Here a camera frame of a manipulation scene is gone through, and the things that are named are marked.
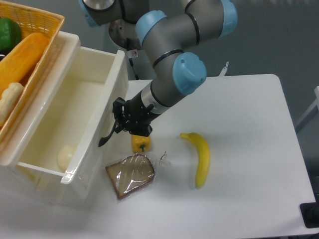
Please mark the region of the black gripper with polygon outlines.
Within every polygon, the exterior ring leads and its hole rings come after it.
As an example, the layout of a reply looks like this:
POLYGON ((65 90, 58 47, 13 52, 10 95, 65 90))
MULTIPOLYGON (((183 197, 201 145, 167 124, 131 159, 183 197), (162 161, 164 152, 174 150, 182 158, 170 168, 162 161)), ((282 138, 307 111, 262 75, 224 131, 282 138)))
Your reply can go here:
POLYGON ((115 118, 114 132, 127 131, 133 135, 149 136, 152 132, 151 122, 158 116, 152 113, 155 103, 151 102, 146 107, 141 100, 128 100, 118 97, 113 102, 115 118))

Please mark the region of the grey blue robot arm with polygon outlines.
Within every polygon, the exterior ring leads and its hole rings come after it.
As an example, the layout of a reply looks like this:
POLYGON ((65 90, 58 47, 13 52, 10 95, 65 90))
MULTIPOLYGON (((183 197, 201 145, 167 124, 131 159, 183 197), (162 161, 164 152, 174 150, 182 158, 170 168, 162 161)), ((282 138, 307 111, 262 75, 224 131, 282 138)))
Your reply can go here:
POLYGON ((173 18, 150 10, 147 0, 81 0, 79 4, 91 26, 117 20, 133 25, 133 37, 156 73, 132 99, 114 101, 114 133, 150 135, 151 122, 192 94, 207 77, 204 63, 186 49, 230 34, 238 22, 230 0, 185 0, 184 13, 173 18))

